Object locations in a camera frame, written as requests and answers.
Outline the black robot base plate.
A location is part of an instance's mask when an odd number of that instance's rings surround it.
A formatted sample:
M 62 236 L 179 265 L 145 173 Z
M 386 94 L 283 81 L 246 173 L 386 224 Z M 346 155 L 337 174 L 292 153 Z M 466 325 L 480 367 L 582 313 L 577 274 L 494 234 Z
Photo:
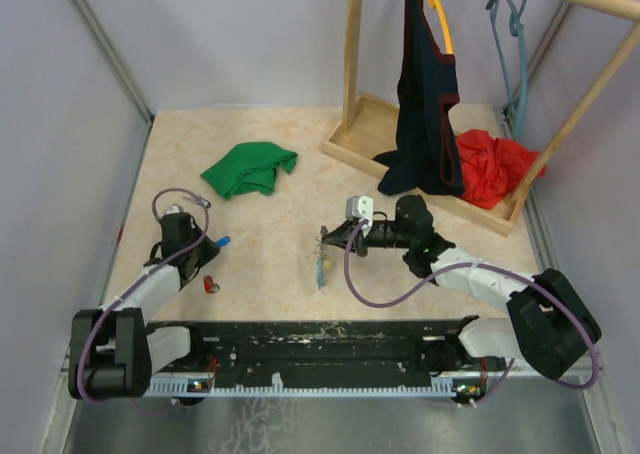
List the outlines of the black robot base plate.
M 374 321 L 189 322 L 191 353 L 163 373 L 202 373 L 218 389 L 425 388 L 454 371 L 493 373 L 503 356 L 468 354 L 469 318 Z

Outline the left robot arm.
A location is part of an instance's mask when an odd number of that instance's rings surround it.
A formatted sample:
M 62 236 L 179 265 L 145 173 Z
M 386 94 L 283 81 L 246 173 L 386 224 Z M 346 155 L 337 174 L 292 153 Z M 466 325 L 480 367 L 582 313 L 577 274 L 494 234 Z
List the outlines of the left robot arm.
M 77 400 L 140 398 L 152 376 L 173 361 L 189 371 L 207 361 L 208 347 L 191 328 L 149 331 L 148 323 L 220 247 L 189 213 L 167 212 L 159 224 L 161 240 L 134 283 L 112 303 L 80 310 L 72 319 L 68 391 Z

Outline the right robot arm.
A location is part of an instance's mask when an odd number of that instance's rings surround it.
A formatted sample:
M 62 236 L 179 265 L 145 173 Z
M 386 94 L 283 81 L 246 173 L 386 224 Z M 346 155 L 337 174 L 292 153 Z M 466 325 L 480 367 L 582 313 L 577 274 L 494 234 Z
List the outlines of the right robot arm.
M 561 382 L 587 356 L 591 377 L 598 377 L 601 329 L 568 278 L 552 268 L 521 274 L 472 256 L 436 232 L 419 195 L 399 198 L 394 218 L 375 210 L 372 198 L 353 196 L 346 202 L 344 222 L 333 230 L 321 229 L 319 244 L 343 250 L 346 278 L 351 276 L 351 255 L 401 249 L 420 287 L 457 289 L 501 310 L 503 317 L 472 319 L 454 334 L 446 354 L 458 369 L 470 369 L 486 357 L 523 360 L 545 378 Z

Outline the blue key tag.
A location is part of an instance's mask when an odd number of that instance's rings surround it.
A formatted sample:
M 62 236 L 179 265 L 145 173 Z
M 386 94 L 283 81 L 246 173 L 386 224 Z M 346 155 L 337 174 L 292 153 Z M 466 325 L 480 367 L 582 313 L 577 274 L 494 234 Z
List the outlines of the blue key tag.
M 219 248 L 224 248 L 225 246 L 229 245 L 231 243 L 231 237 L 230 236 L 224 236 L 220 239 L 218 239 L 216 241 L 216 244 Z

